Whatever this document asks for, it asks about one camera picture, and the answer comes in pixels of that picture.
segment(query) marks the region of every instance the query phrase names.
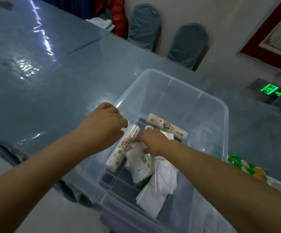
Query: floor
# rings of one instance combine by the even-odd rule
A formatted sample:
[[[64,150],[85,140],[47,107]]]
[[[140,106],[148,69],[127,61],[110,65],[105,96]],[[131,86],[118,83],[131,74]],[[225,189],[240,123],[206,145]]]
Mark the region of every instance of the floor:
[[[0,158],[0,175],[12,167]],[[66,200],[51,189],[35,206],[16,233],[109,233],[99,217],[101,211]]]

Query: framed picture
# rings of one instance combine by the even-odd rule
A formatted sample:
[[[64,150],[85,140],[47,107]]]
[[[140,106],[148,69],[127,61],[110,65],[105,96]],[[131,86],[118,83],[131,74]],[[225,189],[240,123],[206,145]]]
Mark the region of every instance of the framed picture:
[[[281,69],[281,3],[240,52]]]

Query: blue tablecloth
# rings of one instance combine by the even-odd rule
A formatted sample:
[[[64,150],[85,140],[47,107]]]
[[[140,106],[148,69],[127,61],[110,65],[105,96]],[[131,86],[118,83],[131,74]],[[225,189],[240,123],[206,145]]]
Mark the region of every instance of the blue tablecloth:
[[[0,7],[0,152],[25,160],[75,129],[101,102],[114,103],[153,68],[223,100],[230,115],[229,150],[281,181],[281,109],[40,0],[11,2],[11,10]],[[103,197],[76,168],[62,180],[83,195],[90,190],[94,201]]]

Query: white wall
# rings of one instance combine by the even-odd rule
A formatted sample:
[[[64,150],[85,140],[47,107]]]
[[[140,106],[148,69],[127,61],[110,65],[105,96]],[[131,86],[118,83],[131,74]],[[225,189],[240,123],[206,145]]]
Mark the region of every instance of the white wall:
[[[281,70],[237,54],[280,1],[125,0],[125,13],[129,18],[134,6],[141,3],[159,10],[162,32],[156,53],[162,56],[167,55],[182,24],[202,24],[210,36],[210,49],[197,72],[242,89],[258,77],[280,84]]]

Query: red picture frame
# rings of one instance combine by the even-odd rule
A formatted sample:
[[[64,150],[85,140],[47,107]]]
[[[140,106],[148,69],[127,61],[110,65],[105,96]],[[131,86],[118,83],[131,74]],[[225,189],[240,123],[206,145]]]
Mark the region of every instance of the red picture frame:
[[[252,36],[240,53],[246,54],[250,57],[281,69],[281,55],[259,46],[280,22],[281,3]]]

